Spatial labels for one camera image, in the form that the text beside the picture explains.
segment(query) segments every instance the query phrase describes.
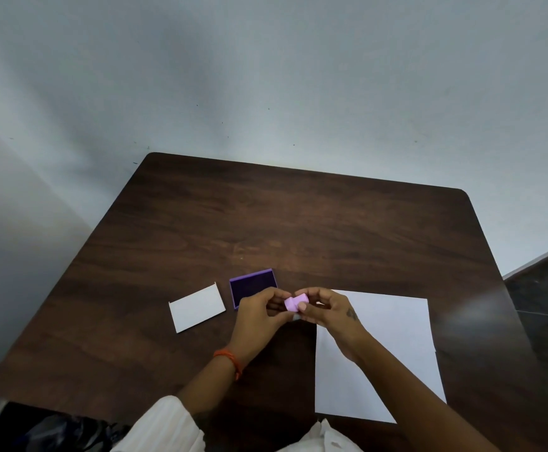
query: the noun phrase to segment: white shirt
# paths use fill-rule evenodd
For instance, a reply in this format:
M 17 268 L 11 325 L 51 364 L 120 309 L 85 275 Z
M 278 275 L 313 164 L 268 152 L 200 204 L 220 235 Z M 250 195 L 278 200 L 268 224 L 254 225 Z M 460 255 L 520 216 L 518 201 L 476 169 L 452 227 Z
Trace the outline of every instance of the white shirt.
M 203 452 L 203 432 L 175 396 L 165 396 L 138 419 L 112 452 Z M 349 438 L 316 422 L 304 437 L 279 452 L 361 452 Z

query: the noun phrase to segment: striped sleeve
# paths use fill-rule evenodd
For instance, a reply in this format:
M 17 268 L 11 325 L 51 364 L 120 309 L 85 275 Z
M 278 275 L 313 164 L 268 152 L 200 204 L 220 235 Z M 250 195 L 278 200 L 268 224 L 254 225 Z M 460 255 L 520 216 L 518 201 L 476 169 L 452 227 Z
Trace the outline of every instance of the striped sleeve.
M 112 452 L 203 452 L 203 432 L 175 396 L 164 396 L 138 419 Z

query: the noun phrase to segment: person's right arm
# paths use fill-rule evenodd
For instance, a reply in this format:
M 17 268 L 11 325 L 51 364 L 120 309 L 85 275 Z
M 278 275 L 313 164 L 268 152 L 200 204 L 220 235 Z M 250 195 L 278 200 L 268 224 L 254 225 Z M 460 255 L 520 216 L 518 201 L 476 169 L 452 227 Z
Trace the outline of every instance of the person's right arm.
M 317 287 L 298 290 L 295 296 L 302 293 L 310 302 L 299 304 L 302 319 L 328 329 L 343 355 L 364 372 L 416 450 L 498 452 L 366 331 L 346 296 Z

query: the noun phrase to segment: white paper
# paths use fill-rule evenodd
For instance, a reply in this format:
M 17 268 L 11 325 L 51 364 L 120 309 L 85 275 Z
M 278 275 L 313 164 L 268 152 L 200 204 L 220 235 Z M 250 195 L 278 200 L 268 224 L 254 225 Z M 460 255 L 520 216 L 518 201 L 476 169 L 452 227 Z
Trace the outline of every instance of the white paper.
M 345 292 L 368 332 L 443 401 L 424 298 Z M 326 328 L 317 327 L 315 411 L 322 414 L 396 423 L 360 368 L 339 350 Z
M 176 332 L 184 331 L 191 326 L 217 316 L 226 310 L 218 286 L 212 286 L 199 290 L 169 304 L 172 312 L 173 325 Z

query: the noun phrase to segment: person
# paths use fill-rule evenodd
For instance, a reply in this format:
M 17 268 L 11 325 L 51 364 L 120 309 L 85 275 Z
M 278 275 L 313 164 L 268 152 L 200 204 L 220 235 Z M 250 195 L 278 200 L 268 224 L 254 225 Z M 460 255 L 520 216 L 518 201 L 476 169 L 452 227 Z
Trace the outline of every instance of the person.
M 309 303 L 300 303 L 300 318 L 327 328 L 343 355 L 364 372 L 415 450 L 498 450 L 366 331 L 346 296 L 327 288 L 303 288 L 294 296 L 302 293 L 308 295 Z M 203 432 L 192 416 L 214 409 L 242 369 L 281 326 L 293 320 L 294 313 L 286 311 L 283 303 L 290 296 L 267 288 L 243 298 L 226 349 L 216 352 L 177 397 L 157 401 L 113 451 L 203 451 Z M 283 450 L 355 452 L 360 448 L 325 419 Z

